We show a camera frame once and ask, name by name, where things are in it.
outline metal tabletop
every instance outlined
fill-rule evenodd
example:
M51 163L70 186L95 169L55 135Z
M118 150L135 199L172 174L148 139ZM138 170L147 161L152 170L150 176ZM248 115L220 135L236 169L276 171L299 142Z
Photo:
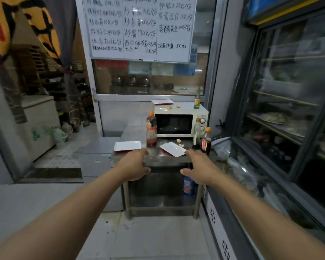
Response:
M141 141L142 147L146 148L146 126L128 126L121 138L120 141L135 141L139 140ZM156 166L177 166L178 163L190 163L191 158L187 155L183 155L181 157L174 157L171 154L164 151L162 148L160 148L160 145L168 143L170 141L174 142L175 144L178 144L176 138L158 138L157 145L155 147L148 147L148 153L143 162L149 165L156 165ZM193 147L193 141L192 139L188 138L181 138L180 139L182 144L184 145L183 148L185 149L191 149ZM111 155L111 160L113 162L113 165L116 165L118 161L126 155L126 152L115 152L113 151Z

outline hand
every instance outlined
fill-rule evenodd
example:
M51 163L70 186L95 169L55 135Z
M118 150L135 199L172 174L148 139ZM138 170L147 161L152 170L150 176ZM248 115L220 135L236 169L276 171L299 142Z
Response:
M182 169L181 173L190 177L198 184L212 185L213 178L221 173L217 166L200 150L187 150L185 154L191 157L193 169Z
M150 173L150 168L143 167L143 158L148 155L147 149L133 150L126 154L117 164L125 181L135 181Z

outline forearm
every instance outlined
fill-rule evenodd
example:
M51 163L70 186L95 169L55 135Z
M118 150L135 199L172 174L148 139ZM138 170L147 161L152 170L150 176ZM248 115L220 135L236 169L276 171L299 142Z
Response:
M76 259L113 193L125 181L112 169L37 217L0 245L0 260Z
M228 201L266 259L324 259L325 245L224 173L212 187Z

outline person's left hand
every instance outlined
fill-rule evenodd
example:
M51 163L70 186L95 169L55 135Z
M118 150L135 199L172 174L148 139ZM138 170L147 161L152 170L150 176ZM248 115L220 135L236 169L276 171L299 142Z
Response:
M150 173L150 168L142 165L145 155L148 155L145 148L133 150L118 162L116 168L123 173L125 181L135 181Z

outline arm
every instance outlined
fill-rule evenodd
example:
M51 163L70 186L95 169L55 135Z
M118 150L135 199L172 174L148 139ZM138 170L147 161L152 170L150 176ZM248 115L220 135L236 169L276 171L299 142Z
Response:
M200 151L188 150L193 170L183 175L215 188L228 201L265 259L325 260L325 245L221 172Z
M0 244L0 260L76 259L113 193L150 172L146 149L134 150L93 183L82 187Z

